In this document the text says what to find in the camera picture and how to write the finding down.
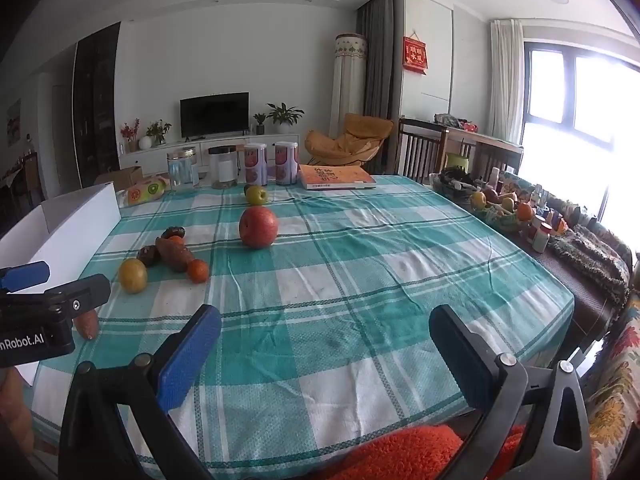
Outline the person left hand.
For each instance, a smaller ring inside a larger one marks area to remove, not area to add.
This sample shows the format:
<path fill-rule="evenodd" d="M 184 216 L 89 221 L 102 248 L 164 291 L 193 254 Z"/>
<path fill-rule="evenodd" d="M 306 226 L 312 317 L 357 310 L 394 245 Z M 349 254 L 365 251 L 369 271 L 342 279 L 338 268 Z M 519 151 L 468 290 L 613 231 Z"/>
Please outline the person left hand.
<path fill-rule="evenodd" d="M 32 431 L 32 415 L 23 396 L 23 378 L 15 367 L 6 370 L 0 392 L 1 418 L 10 434 L 26 455 L 32 455 L 35 435 Z"/>

